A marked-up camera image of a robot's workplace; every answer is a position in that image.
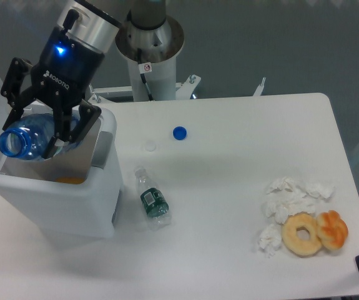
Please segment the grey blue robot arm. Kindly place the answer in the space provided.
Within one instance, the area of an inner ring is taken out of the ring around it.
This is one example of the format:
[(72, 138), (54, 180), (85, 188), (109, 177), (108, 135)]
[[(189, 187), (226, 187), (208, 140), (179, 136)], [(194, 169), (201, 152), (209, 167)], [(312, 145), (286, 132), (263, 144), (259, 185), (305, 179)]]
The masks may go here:
[(82, 141), (101, 115), (100, 108), (85, 100), (85, 91), (120, 26), (89, 1), (68, 1), (39, 62), (32, 65), (26, 59), (12, 59), (1, 88), (11, 107), (3, 128), (18, 121), (24, 108), (39, 100), (52, 109), (54, 121), (54, 134), (43, 158), (55, 155), (58, 141)]

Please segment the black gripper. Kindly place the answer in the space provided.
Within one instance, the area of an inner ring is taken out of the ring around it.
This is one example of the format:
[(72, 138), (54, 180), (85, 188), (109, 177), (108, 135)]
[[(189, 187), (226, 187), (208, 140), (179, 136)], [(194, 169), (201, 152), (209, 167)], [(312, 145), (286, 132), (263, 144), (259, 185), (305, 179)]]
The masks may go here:
[[(54, 27), (37, 64), (18, 57), (12, 59), (1, 88), (1, 96), (11, 107), (2, 129), (20, 120), (24, 108), (32, 102), (40, 101), (52, 109), (54, 121), (54, 134), (42, 157), (55, 156), (58, 148), (63, 147), (57, 145), (58, 141), (81, 142), (101, 115), (101, 108), (82, 99), (104, 57), (102, 52)], [(27, 75), (31, 76), (31, 85), (21, 92)], [(79, 120), (71, 128), (72, 108), (78, 105)]]

